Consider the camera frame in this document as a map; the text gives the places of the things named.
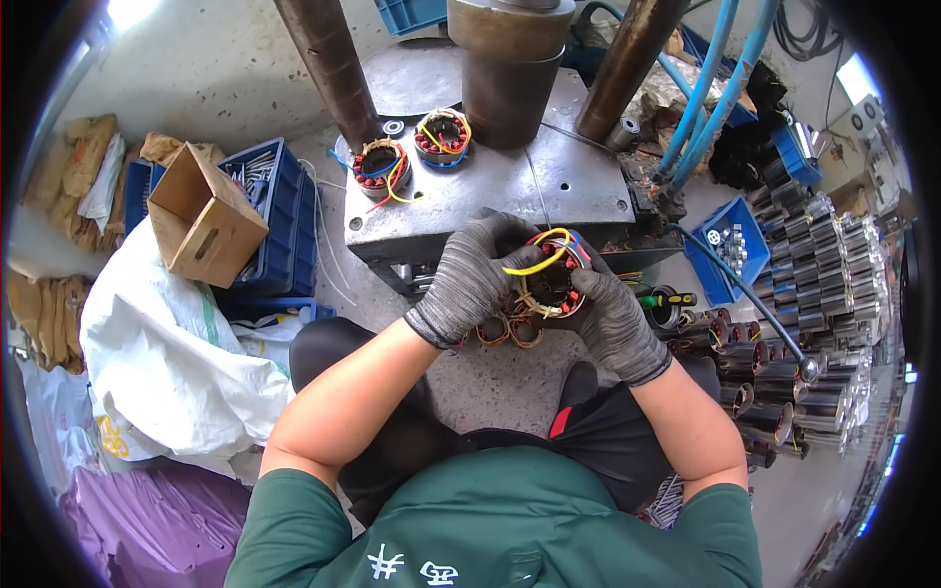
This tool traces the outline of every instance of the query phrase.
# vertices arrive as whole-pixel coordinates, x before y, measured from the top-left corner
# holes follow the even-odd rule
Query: green t-shirt
[[[293,469],[251,497],[226,586],[761,585],[748,494],[697,494],[672,531],[614,508],[562,455],[513,447],[453,457],[406,482],[356,541],[330,490]]]

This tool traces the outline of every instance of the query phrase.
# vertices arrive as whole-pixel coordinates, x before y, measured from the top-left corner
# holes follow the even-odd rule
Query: knee
[[[291,348],[327,347],[348,354],[374,336],[374,333],[345,317],[331,316],[304,325],[291,342]]]

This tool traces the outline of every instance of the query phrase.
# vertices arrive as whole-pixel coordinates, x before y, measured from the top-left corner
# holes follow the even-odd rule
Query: cardboard box
[[[228,288],[268,234],[229,176],[186,143],[147,200],[167,270]]]

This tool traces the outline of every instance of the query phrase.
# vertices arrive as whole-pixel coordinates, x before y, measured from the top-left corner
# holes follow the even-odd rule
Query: person
[[[598,389],[576,364],[546,438],[462,436],[435,418],[425,370],[507,298],[504,267],[543,259],[512,249],[536,233],[484,209],[404,318],[377,335],[342,318],[304,327],[299,392],[268,439],[227,586],[761,585],[742,440],[684,363],[717,388],[715,373],[673,360],[590,246],[569,327],[622,381]],[[632,513],[671,470],[685,505],[664,531]],[[367,528],[356,540],[337,485]]]

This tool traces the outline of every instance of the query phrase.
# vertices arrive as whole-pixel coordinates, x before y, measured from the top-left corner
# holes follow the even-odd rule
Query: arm
[[[261,475],[306,471],[336,491],[340,468],[373,441],[392,411],[442,349],[493,315],[515,278],[542,250],[525,246],[498,258],[504,244],[525,243],[533,225],[484,209],[448,239],[435,281],[405,318],[310,382],[275,423]]]
[[[575,270],[572,285],[592,302],[578,332],[588,349],[624,380],[653,426],[684,500],[716,484],[748,487],[735,424],[653,334],[640,304],[593,249],[595,271]]]
[[[685,501],[711,485],[726,482],[748,489],[739,430],[678,361],[670,363],[659,377],[630,391],[653,426],[670,465],[683,478]]]
[[[340,468],[366,449],[439,354],[405,319],[386,327],[288,404],[268,439],[260,476],[300,469],[336,491]]]

